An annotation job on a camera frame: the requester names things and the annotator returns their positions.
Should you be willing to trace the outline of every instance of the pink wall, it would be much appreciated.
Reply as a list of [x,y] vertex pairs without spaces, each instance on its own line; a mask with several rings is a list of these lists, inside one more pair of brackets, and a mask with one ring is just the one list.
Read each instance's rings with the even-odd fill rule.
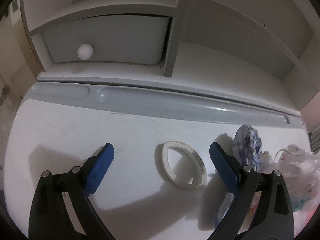
[[301,109],[301,115],[306,123],[308,132],[312,132],[320,125],[320,92]]

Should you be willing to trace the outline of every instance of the white table surface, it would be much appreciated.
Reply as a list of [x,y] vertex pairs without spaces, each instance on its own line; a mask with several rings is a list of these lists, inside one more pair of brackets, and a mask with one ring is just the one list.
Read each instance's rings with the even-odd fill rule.
[[[17,113],[7,143],[4,192],[9,215],[27,236],[41,173],[68,172],[109,142],[115,158],[90,200],[117,240],[207,239],[225,194],[209,158],[209,146],[217,140],[231,152],[238,128],[27,100]],[[255,128],[263,150],[273,155],[289,144],[310,150],[304,129]],[[159,153],[169,140],[187,143],[201,156],[208,174],[205,189],[184,190],[166,179]],[[191,179],[188,159],[170,152],[169,161],[177,176]]]

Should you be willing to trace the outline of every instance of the clear plastic bag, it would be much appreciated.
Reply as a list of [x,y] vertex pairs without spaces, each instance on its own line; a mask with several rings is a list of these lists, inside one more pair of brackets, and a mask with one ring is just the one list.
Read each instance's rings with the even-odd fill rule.
[[[274,163],[268,152],[261,154],[259,172],[271,173],[280,170],[286,183],[294,212],[295,235],[297,235],[314,213],[320,202],[320,155],[296,145],[289,145],[276,154],[281,154]],[[250,213],[254,214],[260,194],[256,193]]]

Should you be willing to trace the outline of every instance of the tape roll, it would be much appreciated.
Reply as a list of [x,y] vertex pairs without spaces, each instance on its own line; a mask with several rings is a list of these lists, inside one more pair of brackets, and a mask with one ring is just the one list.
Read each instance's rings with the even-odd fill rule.
[[[168,160],[168,149],[179,149],[185,152],[191,161],[194,163],[196,166],[196,170],[198,172],[197,176],[197,182],[196,184],[188,184],[183,181],[180,181],[176,174],[172,171],[170,165],[169,165],[169,160]],[[182,143],[182,142],[177,142],[177,141],[168,141],[166,142],[161,151],[161,160],[162,160],[162,165],[164,168],[165,173],[167,174],[168,178],[177,186],[182,187],[184,189],[201,189],[205,187],[207,184],[207,170],[205,168],[205,165],[201,159],[201,157],[198,155],[196,150],[194,150],[191,146]]]

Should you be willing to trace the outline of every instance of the blue gripper pad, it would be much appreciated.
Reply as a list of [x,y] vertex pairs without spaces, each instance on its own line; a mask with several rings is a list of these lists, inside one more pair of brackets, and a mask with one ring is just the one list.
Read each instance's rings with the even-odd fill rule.
[[114,157],[115,150],[113,149],[113,145],[110,143],[106,144],[98,153],[96,162],[85,178],[83,192],[86,197],[98,190],[98,187]]
[[217,142],[210,145],[209,152],[210,158],[228,192],[237,195],[239,193],[239,177],[229,165],[228,156]]

